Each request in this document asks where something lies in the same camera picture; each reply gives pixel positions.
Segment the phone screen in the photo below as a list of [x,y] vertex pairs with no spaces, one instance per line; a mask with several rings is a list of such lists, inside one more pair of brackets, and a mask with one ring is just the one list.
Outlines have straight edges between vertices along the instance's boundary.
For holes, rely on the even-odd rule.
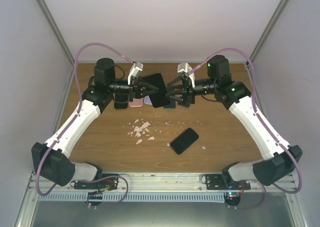
[[167,88],[161,73],[153,73],[143,76],[142,81],[158,88],[157,93],[149,95],[154,108],[159,108],[170,104],[170,100],[166,98]]
[[199,135],[192,128],[187,128],[170,143],[170,146],[174,152],[181,155],[194,142],[196,142],[197,139],[199,139]]

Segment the white wall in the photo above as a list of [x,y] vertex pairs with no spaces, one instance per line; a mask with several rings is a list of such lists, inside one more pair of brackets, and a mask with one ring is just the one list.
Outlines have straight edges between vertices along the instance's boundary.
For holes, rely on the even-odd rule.
[[0,226],[11,227],[31,148],[51,134],[70,64],[35,0],[0,0],[0,20]]
[[[90,42],[136,61],[202,61],[222,48],[250,55],[280,0],[45,0],[73,55]],[[101,47],[82,61],[120,57]],[[227,53],[231,61],[242,61]]]
[[300,196],[312,227],[320,223],[319,10],[319,0],[290,0],[254,60],[270,122],[302,148]]

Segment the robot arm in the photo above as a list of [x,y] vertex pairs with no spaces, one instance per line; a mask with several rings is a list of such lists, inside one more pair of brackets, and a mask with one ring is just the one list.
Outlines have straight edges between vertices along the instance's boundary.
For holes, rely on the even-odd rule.
[[[279,143],[288,149],[297,162],[302,155],[302,150],[298,145],[290,146],[259,109],[254,112],[250,91],[242,82],[232,81],[229,61],[223,55],[216,55],[210,59],[207,62],[209,78],[206,79],[195,79],[194,73],[193,76],[189,76],[190,68],[187,63],[179,65],[179,77],[168,84],[175,90],[168,93],[167,97],[183,102],[184,106],[189,106],[195,104],[195,96],[214,94],[216,100],[243,124],[263,158],[249,163],[232,163],[225,167],[222,170],[222,178],[226,187],[229,188],[233,182],[243,180],[258,180],[261,184],[270,186],[291,173],[295,166]],[[179,81],[182,81],[182,84],[174,85]],[[278,142],[272,138],[265,126],[273,132]]]
[[141,63],[134,63],[128,80],[115,78],[115,63],[112,59],[99,59],[94,68],[94,85],[89,86],[82,94],[80,102],[60,129],[44,144],[35,143],[31,149],[34,170],[44,153],[51,147],[41,168],[40,175],[55,184],[65,186],[72,181],[92,181],[102,177],[102,169],[90,163],[74,163],[69,160],[71,152],[88,126],[99,117],[113,100],[113,94],[127,95],[128,100],[140,99],[156,93],[158,88],[144,83],[140,74]]

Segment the black cable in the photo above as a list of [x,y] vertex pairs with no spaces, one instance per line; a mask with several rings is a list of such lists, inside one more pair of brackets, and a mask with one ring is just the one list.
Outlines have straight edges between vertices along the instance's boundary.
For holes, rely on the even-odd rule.
[[127,101],[125,101],[125,102],[118,102],[118,101],[115,101],[115,97],[114,97],[114,95],[112,95],[112,100],[113,100],[113,102],[115,102],[115,103],[117,103],[117,104],[125,104],[125,103],[129,103],[130,102],[130,99],[128,99]]
[[89,81],[88,81],[88,88],[92,85],[92,81],[94,81],[95,77],[91,76]]
[[203,95],[201,95],[201,97],[202,97],[203,99],[205,99],[206,101],[210,101],[210,102],[219,102],[218,100],[208,99],[208,98],[204,97]]
[[119,65],[117,65],[117,64],[115,64],[114,65],[115,67],[117,67],[117,68],[119,68],[121,71],[122,71],[122,77],[120,78],[120,80],[122,80],[124,77],[125,77],[125,71],[124,71],[124,69],[123,68],[121,68]]

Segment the black smartphone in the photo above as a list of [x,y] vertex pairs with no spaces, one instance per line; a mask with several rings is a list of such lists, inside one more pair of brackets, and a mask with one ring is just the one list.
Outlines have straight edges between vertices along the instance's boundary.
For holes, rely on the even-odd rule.
[[170,104],[170,99],[166,98],[167,88],[161,73],[153,73],[143,76],[142,81],[158,88],[157,93],[149,95],[154,108],[159,108]]
[[122,110],[128,108],[128,98],[127,94],[115,94],[114,97],[114,108],[116,110]]
[[199,135],[192,128],[187,128],[170,143],[170,147],[177,155],[181,155],[197,139],[199,139]]
[[[166,91],[168,93],[170,93],[170,92],[172,92],[174,90],[175,90],[174,88],[170,88],[170,87],[166,88]],[[169,98],[169,100],[170,100],[170,104],[167,104],[167,105],[163,106],[163,108],[166,109],[166,110],[175,109],[176,108],[176,101],[173,98]]]
[[178,102],[178,106],[189,108],[190,102]]

